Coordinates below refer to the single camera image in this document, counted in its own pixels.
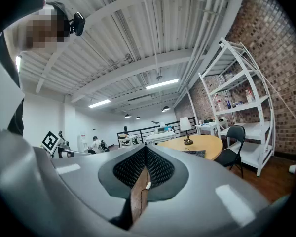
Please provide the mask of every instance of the white ceiling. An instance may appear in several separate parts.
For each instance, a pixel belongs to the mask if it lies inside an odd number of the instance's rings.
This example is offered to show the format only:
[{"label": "white ceiling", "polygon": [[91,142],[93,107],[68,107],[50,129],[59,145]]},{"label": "white ceiling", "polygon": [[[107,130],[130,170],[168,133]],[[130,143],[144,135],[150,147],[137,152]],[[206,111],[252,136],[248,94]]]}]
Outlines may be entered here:
[{"label": "white ceiling", "polygon": [[[77,11],[86,18],[85,31],[79,37],[71,34],[53,54],[23,54],[20,76],[37,83],[36,92],[47,87],[71,95],[72,102],[110,99],[98,108],[121,112],[157,105],[160,99],[161,108],[175,103],[206,57],[229,0],[147,0],[160,82],[180,80],[154,90],[146,90],[159,81],[144,0],[57,1],[70,18]],[[151,100],[128,102],[148,94]]]}]

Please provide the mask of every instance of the keyboard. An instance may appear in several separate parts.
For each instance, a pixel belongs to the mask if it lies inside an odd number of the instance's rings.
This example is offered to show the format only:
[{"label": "keyboard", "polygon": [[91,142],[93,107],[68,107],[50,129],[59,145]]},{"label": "keyboard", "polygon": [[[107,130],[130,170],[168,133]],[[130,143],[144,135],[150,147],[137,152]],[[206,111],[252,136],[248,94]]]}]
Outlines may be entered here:
[{"label": "keyboard", "polygon": [[205,151],[206,150],[200,150],[200,151],[183,151],[185,153],[195,155],[195,156],[200,156],[200,157],[205,157]]}]

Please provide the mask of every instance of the white shelving unit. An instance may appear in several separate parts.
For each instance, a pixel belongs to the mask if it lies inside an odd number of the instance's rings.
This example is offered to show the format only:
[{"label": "white shelving unit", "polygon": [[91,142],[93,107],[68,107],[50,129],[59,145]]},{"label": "white shelving unit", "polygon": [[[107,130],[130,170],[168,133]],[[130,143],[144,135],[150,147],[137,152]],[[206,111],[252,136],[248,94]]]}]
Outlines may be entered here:
[{"label": "white shelving unit", "polygon": [[[260,144],[245,142],[240,152],[242,162],[252,167],[255,167],[257,169],[257,176],[260,176],[262,168],[265,166],[270,157],[274,155],[275,149],[275,120],[273,104],[270,98],[270,92],[268,90],[264,78],[261,76],[261,71],[257,63],[255,62],[250,52],[245,48],[243,44],[227,42],[224,38],[221,38],[221,42],[219,45],[222,49],[218,56],[202,75],[200,73],[198,75],[204,84],[206,93],[212,105],[213,113],[217,123],[217,132],[220,138],[222,135],[227,135],[229,128],[221,131],[218,122],[219,118],[217,116],[250,108],[258,109],[258,123],[238,123],[235,125],[240,125],[245,128],[246,139],[260,141]],[[246,59],[243,56],[244,54],[246,54],[249,59]],[[225,83],[220,84],[218,88],[209,92],[204,78],[209,76],[220,76],[224,74],[235,62],[239,63],[242,70]],[[256,85],[252,80],[252,77],[254,76],[258,76],[259,79],[262,81],[266,95],[259,96]],[[226,92],[228,90],[231,90],[239,86],[240,84],[244,83],[245,81],[249,82],[252,89],[252,93],[255,97],[255,101],[252,103],[244,103],[234,108],[216,111],[214,105],[214,96],[219,92]],[[266,100],[269,102],[271,110],[271,121],[264,121],[263,109],[261,104]],[[228,148],[232,149],[234,152],[238,152],[239,147],[240,142],[236,142]]]}]

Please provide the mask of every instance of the black railing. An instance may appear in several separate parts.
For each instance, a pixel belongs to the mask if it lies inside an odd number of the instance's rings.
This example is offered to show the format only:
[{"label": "black railing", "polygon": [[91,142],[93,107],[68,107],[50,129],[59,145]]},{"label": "black railing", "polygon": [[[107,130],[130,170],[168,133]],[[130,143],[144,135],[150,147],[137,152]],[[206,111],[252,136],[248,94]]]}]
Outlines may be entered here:
[{"label": "black railing", "polygon": [[[189,118],[189,123],[191,124],[192,126],[192,129],[187,131],[187,133],[189,135],[192,135],[192,134],[195,134],[196,133],[196,123],[195,123],[195,118],[192,117],[192,118]],[[171,126],[172,129],[174,130],[175,134],[176,134],[176,137],[179,138],[179,137],[183,137],[183,136],[186,136],[186,132],[183,132],[180,130],[180,121],[175,121],[175,122],[172,122],[172,123],[168,123],[168,124],[165,124],[166,126]],[[139,135],[140,136],[140,141],[141,143],[144,143],[144,140],[149,136],[151,135],[151,133],[153,132],[153,129],[154,128],[157,128],[157,127],[160,127],[159,125],[156,125],[156,126],[152,126],[152,127],[147,127],[147,128],[143,128],[143,129],[138,129],[138,130],[132,130],[132,131],[127,131],[127,134],[129,136],[132,136],[132,135]],[[119,134],[125,134],[126,132],[123,131],[123,132],[118,132],[117,133],[117,139],[119,139]]]}]

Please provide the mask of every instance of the pendant light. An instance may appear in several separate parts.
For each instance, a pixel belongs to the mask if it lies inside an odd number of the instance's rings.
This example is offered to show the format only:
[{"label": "pendant light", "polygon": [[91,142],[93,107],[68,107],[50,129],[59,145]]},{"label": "pendant light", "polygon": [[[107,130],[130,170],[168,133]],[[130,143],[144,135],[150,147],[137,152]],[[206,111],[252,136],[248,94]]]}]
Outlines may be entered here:
[{"label": "pendant light", "polygon": [[162,112],[166,112],[169,109],[170,109],[169,106],[165,106],[165,107],[163,107]]}]

